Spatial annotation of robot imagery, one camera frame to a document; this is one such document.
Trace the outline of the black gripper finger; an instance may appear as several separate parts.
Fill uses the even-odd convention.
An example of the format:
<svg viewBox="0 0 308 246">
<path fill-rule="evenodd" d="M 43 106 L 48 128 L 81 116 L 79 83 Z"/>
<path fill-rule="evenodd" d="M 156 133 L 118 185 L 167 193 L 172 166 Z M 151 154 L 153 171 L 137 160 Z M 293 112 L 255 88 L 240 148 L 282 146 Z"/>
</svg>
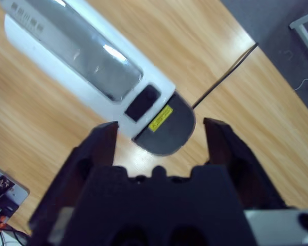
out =
<svg viewBox="0 0 308 246">
<path fill-rule="evenodd" d="M 117 133 L 116 121 L 98 125 L 72 149 L 29 220 L 30 242 L 62 239 L 91 175 L 113 164 Z"/>
<path fill-rule="evenodd" d="M 204 118 L 210 165 L 227 168 L 245 209 L 286 209 L 286 203 L 249 146 L 227 123 Z"/>
</svg>

